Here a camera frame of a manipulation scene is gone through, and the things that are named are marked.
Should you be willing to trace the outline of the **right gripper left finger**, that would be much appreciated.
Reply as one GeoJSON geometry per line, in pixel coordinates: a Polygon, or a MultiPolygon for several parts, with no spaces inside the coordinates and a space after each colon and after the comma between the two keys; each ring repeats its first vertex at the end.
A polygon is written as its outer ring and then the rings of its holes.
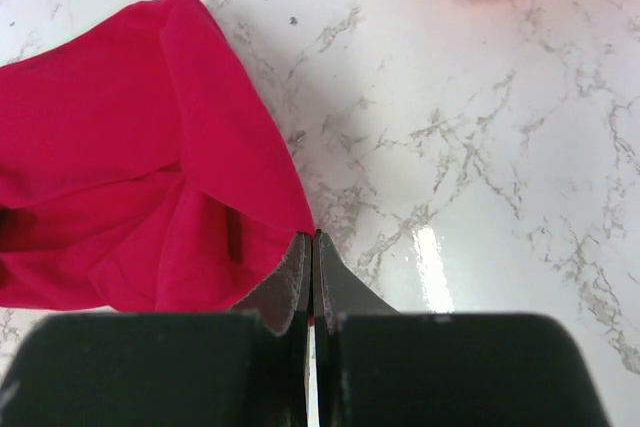
{"type": "Polygon", "coordinates": [[[294,235],[282,261],[232,310],[255,313],[275,336],[283,336],[296,317],[307,318],[311,280],[311,237],[294,235]]]}

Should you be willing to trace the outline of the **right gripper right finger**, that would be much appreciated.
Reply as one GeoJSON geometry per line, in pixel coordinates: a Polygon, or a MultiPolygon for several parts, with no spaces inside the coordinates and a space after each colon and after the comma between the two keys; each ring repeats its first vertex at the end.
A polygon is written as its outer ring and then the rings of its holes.
{"type": "Polygon", "coordinates": [[[344,315],[396,315],[343,262],[331,237],[317,230],[312,244],[312,294],[315,322],[333,335],[344,315]]]}

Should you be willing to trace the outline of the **magenta t shirt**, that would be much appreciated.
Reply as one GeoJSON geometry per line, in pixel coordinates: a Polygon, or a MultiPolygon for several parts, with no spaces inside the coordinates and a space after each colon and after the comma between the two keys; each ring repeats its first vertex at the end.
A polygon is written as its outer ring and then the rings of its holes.
{"type": "Polygon", "coordinates": [[[1,70],[1,303],[213,311],[312,233],[268,109],[200,0],[132,4],[1,70]]]}

